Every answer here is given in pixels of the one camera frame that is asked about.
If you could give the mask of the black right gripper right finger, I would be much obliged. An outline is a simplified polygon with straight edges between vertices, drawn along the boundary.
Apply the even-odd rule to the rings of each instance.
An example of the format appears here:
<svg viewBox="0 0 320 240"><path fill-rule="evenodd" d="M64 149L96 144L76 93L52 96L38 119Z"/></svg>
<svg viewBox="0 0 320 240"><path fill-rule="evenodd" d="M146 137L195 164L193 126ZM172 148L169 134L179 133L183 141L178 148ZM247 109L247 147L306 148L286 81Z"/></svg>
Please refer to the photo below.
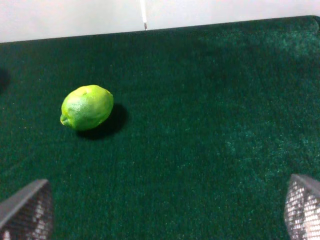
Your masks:
<svg viewBox="0 0 320 240"><path fill-rule="evenodd" d="M320 182L304 174L292 174L283 216L291 240L319 240Z"/></svg>

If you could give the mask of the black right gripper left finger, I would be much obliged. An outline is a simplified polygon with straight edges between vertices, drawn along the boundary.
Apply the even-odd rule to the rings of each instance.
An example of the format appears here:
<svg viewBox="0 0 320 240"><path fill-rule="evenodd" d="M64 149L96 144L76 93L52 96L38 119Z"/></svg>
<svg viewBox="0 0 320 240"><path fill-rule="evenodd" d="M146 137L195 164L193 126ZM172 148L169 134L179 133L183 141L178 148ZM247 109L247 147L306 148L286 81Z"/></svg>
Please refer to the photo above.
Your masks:
<svg viewBox="0 0 320 240"><path fill-rule="evenodd" d="M0 203L2 240L50 240L53 195L47 179L37 179Z"/></svg>

